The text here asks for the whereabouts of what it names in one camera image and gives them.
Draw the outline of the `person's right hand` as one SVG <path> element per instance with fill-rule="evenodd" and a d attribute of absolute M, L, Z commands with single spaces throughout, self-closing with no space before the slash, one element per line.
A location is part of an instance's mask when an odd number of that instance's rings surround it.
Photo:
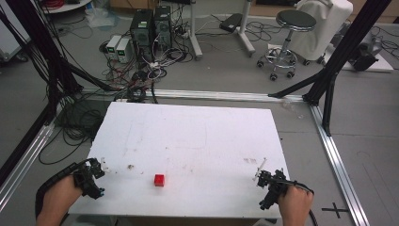
<path fill-rule="evenodd" d="M 297 186 L 288 186 L 278 199 L 283 226 L 305 226 L 311 210 L 313 193 Z"/>

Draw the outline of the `black round stool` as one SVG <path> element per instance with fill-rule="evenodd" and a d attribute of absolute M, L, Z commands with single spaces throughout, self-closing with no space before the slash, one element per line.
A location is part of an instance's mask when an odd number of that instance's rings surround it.
<path fill-rule="evenodd" d="M 287 70 L 286 75 L 288 78 L 295 76 L 297 56 L 289 49 L 291 37 L 294 32 L 310 32 L 316 26 L 316 20 L 310 14 L 296 9 L 287 9 L 279 12 L 276 22 L 282 28 L 289 30 L 288 36 L 281 47 L 268 49 L 257 61 L 258 68 L 262 68 L 265 63 L 273 66 L 273 71 L 269 76 L 271 81 L 275 81 L 278 78 L 277 69 Z"/>

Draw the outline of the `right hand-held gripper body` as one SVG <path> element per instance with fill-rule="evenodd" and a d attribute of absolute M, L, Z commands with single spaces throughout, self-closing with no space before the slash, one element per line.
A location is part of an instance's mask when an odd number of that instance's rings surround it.
<path fill-rule="evenodd" d="M 286 176 L 282 170 L 276 169 L 275 174 L 268 179 L 268 193 L 265 197 L 267 202 L 277 202 L 281 194 L 287 190 Z"/>

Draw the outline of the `grey bench power supply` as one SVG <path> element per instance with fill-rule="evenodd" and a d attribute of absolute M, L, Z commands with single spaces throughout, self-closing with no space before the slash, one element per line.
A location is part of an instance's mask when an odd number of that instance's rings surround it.
<path fill-rule="evenodd" d="M 108 44 L 105 46 L 106 51 L 108 54 L 115 54 L 116 53 L 116 48 L 118 47 L 118 44 L 120 42 L 121 35 L 114 35 Z"/>
<path fill-rule="evenodd" d="M 120 63 L 128 63 L 132 59 L 132 47 L 128 38 L 122 38 L 117 47 L 117 55 Z"/>

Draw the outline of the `black frame post with braces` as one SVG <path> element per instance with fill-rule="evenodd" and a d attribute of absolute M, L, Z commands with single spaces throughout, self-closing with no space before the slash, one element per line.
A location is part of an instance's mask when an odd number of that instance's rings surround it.
<path fill-rule="evenodd" d="M 350 25 L 342 41 L 331 55 L 324 68 L 315 75 L 283 89 L 269 94 L 269 97 L 282 98 L 292 92 L 311 85 L 311 89 L 302 96 L 302 99 L 312 106 L 318 106 L 319 100 L 325 94 L 322 128 L 330 137 L 330 117 L 336 78 L 343 65 L 355 53 L 360 42 L 365 38 L 372 26 L 376 23 L 392 0 L 366 0 L 359 14 Z"/>

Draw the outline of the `white thin stick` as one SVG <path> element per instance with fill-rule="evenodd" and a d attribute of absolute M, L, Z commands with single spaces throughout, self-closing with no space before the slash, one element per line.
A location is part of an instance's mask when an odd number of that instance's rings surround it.
<path fill-rule="evenodd" d="M 262 170 L 263 170 L 263 166 L 265 165 L 266 161 L 267 161 L 267 158 L 264 157 L 264 158 L 263 158 L 263 162 L 262 162 L 262 164 L 257 168 L 257 170 L 256 170 L 256 172 L 255 172 L 255 175 L 254 175 L 254 177 L 252 178 L 252 181 L 256 181 L 256 179 L 260 176 L 260 174 L 261 174 L 261 172 L 262 172 Z"/>

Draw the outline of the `black device on white board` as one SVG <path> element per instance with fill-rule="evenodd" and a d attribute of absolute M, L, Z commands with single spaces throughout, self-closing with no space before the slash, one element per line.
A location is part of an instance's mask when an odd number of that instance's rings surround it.
<path fill-rule="evenodd" d="M 327 46 L 326 62 L 330 59 L 338 44 L 343 39 L 348 27 L 341 29 L 333 36 Z M 393 67 L 380 55 L 382 51 L 382 39 L 378 38 L 369 31 L 365 38 L 360 42 L 352 56 L 344 64 L 343 69 L 355 72 L 391 72 Z"/>

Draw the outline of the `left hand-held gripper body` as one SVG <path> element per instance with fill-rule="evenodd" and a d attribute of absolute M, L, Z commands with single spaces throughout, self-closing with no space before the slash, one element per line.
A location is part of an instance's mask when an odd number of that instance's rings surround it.
<path fill-rule="evenodd" d="M 92 199 L 98 198 L 98 189 L 94 183 L 93 176 L 86 167 L 78 169 L 73 173 L 74 185 L 82 190 L 82 195 L 89 195 Z"/>

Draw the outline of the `narrow black computer tower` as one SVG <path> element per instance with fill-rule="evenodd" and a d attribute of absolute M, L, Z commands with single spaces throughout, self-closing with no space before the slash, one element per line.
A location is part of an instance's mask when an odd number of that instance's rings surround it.
<path fill-rule="evenodd" d="M 162 51 L 172 46 L 170 13 L 170 6 L 158 6 L 154 11 L 155 34 L 158 48 Z"/>

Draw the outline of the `clear plastic bag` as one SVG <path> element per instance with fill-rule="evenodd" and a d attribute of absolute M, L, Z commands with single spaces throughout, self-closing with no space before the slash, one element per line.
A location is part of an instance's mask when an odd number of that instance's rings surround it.
<path fill-rule="evenodd" d="M 91 28 L 115 26 L 116 17 L 105 8 L 88 8 L 85 10 L 88 26 Z"/>

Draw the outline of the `flat black box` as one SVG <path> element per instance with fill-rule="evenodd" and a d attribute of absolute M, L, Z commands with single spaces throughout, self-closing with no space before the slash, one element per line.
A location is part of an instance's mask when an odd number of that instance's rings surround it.
<path fill-rule="evenodd" d="M 227 32 L 234 32 L 238 25 L 241 24 L 242 21 L 242 14 L 241 13 L 233 13 L 229 18 L 224 20 L 220 25 L 219 28 L 227 31 Z"/>

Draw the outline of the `white panel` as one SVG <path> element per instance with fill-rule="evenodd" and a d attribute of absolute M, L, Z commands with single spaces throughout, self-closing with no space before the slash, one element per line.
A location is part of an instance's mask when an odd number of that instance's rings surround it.
<path fill-rule="evenodd" d="M 24 40 L 31 41 L 16 15 L 8 6 L 6 0 L 0 0 L 0 12 L 6 15 L 13 28 L 23 37 Z M 0 62 L 9 62 L 21 50 L 22 47 L 16 41 L 14 35 L 0 20 Z"/>

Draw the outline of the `aluminium floor rail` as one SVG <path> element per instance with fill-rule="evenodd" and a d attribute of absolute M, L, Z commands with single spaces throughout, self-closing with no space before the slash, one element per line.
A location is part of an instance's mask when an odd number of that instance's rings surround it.
<path fill-rule="evenodd" d="M 23 154 L 17 161 L 5 182 L 0 186 L 0 213 L 7 206 L 10 198 L 22 182 L 25 175 L 38 157 L 41 149 L 45 146 L 55 130 L 53 123 L 43 125 L 40 130 L 33 134 L 27 144 L 23 147 Z"/>
<path fill-rule="evenodd" d="M 287 95 L 282 98 L 276 98 L 264 93 L 224 91 L 155 89 L 154 91 L 149 91 L 148 96 L 155 96 L 156 99 L 187 99 L 249 103 L 303 103 L 303 99 L 300 95 Z"/>
<path fill-rule="evenodd" d="M 334 172 L 336 181 L 338 182 L 339 188 L 343 194 L 343 198 L 354 225 L 371 226 L 360 203 L 357 192 L 352 185 L 333 137 L 330 137 L 322 126 L 322 112 L 320 108 L 318 106 L 311 106 L 310 111 L 313 115 L 322 143 L 324 144 L 327 159 L 332 167 L 332 171 Z"/>

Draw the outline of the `white cloth-covered object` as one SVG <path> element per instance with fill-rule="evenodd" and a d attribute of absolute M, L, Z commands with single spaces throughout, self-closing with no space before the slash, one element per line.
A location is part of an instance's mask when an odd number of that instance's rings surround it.
<path fill-rule="evenodd" d="M 295 32 L 289 49 L 306 60 L 318 59 L 333 36 L 353 11 L 348 0 L 300 0 L 296 9 L 310 14 L 316 26 L 309 32 Z"/>

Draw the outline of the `white desk leg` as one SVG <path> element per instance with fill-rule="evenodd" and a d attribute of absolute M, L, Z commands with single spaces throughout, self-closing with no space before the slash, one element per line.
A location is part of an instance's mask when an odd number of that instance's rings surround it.
<path fill-rule="evenodd" d="M 200 44 L 196 37 L 196 0 L 190 1 L 190 29 L 189 29 L 189 39 L 194 51 L 194 59 L 200 60 L 203 57 L 202 51 L 200 49 Z"/>
<path fill-rule="evenodd" d="M 255 53 L 255 48 L 247 37 L 247 19 L 250 11 L 252 0 L 244 0 L 243 11 L 242 11 L 242 20 L 240 26 L 237 28 L 237 35 L 239 40 L 242 42 L 245 50 L 249 57 Z"/>

